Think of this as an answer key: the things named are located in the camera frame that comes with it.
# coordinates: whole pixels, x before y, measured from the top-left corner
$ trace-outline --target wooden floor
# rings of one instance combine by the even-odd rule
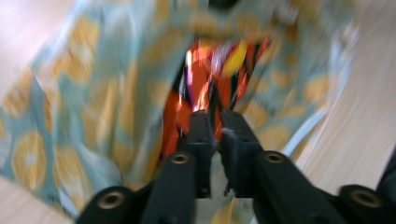
[[[357,0],[361,39],[345,91],[304,173],[335,193],[375,188],[396,145],[396,1]],[[61,24],[72,0],[5,0],[0,7],[0,97]],[[71,223],[0,178],[0,223]]]

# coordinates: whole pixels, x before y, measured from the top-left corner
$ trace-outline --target black plastic part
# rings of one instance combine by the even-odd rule
[[[264,151],[256,162],[260,189],[280,223],[346,223],[286,156]]]
[[[222,135],[219,152],[228,185],[236,198],[252,198],[257,182],[254,165],[262,147],[244,118],[231,110],[221,111]]]
[[[348,223],[396,223],[394,204],[366,187],[342,187],[339,201],[344,208],[340,213],[346,217]]]
[[[114,203],[115,200],[119,200],[120,204]],[[84,213],[78,218],[77,224],[128,223],[133,200],[134,195],[125,187],[104,189],[96,194],[86,206]]]
[[[396,204],[396,148],[393,150],[387,169],[381,177],[376,192]]]
[[[209,6],[218,10],[228,10],[237,2],[238,0],[209,0]]]
[[[190,131],[185,141],[184,150],[196,158],[196,198],[210,198],[210,166],[215,153],[215,138],[209,119],[204,110],[196,111],[190,116]]]
[[[192,223],[194,207],[195,158],[188,152],[175,152],[163,162],[141,223]]]

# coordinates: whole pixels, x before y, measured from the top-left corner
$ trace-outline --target patterned fabric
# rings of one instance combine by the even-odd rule
[[[206,0],[78,0],[1,101],[0,174],[72,217],[101,189],[147,185],[163,111],[196,36],[271,40],[234,109],[265,149],[297,160],[345,85],[356,24],[351,1],[290,1],[300,9],[293,25],[274,17],[278,0],[241,0],[227,13]],[[251,220],[243,201],[214,198],[198,220]]]

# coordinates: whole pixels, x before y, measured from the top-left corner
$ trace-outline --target black metal clamp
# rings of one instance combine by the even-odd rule
[[[236,198],[253,198],[263,223],[396,223],[396,205],[362,186],[342,187],[333,196],[312,186],[289,158],[264,151],[244,118],[221,112],[219,153]],[[190,133],[163,163],[159,178],[139,190],[112,187],[99,192],[77,224],[194,223],[196,198],[210,198],[215,140],[204,111],[191,115]]]

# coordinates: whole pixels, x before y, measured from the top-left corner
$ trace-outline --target screw hole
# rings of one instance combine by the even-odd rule
[[[172,158],[172,163],[175,164],[183,164],[186,163],[189,160],[188,156],[185,155],[176,155]]]
[[[113,209],[124,201],[124,196],[119,191],[109,192],[99,199],[98,206],[103,209]]]
[[[265,159],[268,160],[269,162],[273,163],[281,163],[283,162],[283,157],[279,156],[278,154],[275,153],[270,153],[265,156]]]
[[[367,190],[356,189],[350,193],[350,196],[355,202],[367,207],[377,208],[382,206],[381,200]]]

